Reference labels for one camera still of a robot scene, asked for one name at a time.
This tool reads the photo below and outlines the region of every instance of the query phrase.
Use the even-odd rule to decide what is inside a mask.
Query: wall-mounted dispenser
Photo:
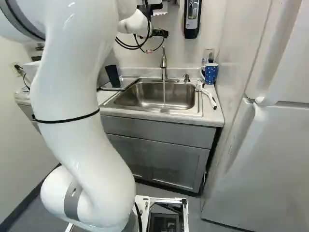
[[[195,39],[199,32],[202,0],[184,0],[184,37]]]

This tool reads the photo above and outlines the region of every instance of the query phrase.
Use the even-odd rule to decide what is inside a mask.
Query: faucet
[[[167,81],[168,80],[168,73],[166,72],[166,68],[168,67],[168,64],[167,64],[167,59],[166,59],[166,55],[165,55],[165,47],[163,46],[163,56],[162,56],[162,59],[161,59],[161,78],[162,78],[162,81],[165,80]]]
[[[165,55],[165,47],[163,46],[162,48],[163,48],[163,56],[162,56],[161,65],[160,65],[162,81],[165,81],[165,82],[179,82],[179,80],[168,79],[168,73],[167,73],[168,62],[167,62],[166,55]]]
[[[183,77],[184,77],[183,82],[184,82],[185,84],[187,84],[187,82],[190,82],[190,75],[189,75],[189,74],[185,74],[185,75],[183,75]]]

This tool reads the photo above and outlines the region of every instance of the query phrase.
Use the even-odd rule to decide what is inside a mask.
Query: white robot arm
[[[93,232],[122,231],[135,201],[133,175],[101,124],[96,81],[117,29],[147,34],[136,6],[136,0],[0,0],[2,36],[45,40],[30,98],[42,136],[63,166],[46,178],[42,202]]]

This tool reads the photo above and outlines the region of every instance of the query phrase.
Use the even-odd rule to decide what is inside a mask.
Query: sink faucet handle
[[[189,74],[185,74],[185,75],[183,75],[183,77],[184,77],[183,82],[185,82],[185,83],[190,82],[190,75]]]

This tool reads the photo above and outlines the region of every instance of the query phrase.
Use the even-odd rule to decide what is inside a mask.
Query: gray floor
[[[181,195],[175,192],[137,184],[137,194],[150,197],[186,197],[189,201],[189,231],[190,232],[237,232],[218,225],[210,224],[200,219],[200,199]],[[64,232],[67,223],[51,215],[37,198],[24,214],[13,225],[9,232]]]

